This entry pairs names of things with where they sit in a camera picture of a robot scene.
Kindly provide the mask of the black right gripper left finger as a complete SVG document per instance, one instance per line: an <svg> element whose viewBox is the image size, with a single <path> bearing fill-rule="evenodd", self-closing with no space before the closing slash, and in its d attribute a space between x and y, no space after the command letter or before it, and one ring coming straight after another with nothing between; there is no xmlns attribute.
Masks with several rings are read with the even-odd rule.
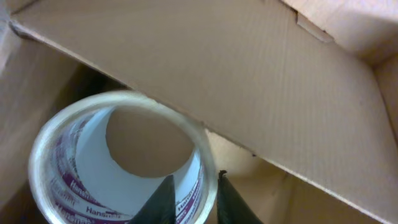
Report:
<svg viewBox="0 0 398 224"><path fill-rule="evenodd" d="M128 224L176 224L175 181L167 176Z"/></svg>

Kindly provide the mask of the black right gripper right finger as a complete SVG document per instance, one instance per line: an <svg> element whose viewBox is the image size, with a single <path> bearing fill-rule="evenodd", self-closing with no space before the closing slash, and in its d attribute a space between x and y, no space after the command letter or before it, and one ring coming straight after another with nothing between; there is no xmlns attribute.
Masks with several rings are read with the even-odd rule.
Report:
<svg viewBox="0 0 398 224"><path fill-rule="evenodd" d="M218 224L262 224L225 176L226 173L226 170L218 173L216 199Z"/></svg>

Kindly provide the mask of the beige masking tape roll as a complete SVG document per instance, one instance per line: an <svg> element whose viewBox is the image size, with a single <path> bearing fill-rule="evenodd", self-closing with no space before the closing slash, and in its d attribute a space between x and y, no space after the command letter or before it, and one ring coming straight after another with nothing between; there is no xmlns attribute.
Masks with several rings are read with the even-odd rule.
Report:
<svg viewBox="0 0 398 224"><path fill-rule="evenodd" d="M176 223L203 223L216 198L205 130L134 91L67 106L40 130L30 189L50 223L128 223L162 181L175 181Z"/></svg>

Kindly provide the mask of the brown cardboard box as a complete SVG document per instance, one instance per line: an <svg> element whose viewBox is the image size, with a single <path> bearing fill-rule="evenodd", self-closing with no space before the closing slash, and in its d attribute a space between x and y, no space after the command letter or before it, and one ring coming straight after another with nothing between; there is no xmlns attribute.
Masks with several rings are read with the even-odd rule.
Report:
<svg viewBox="0 0 398 224"><path fill-rule="evenodd" d="M397 143L372 70L278 1L8 1L1 203L85 63L348 205L397 222Z"/></svg>

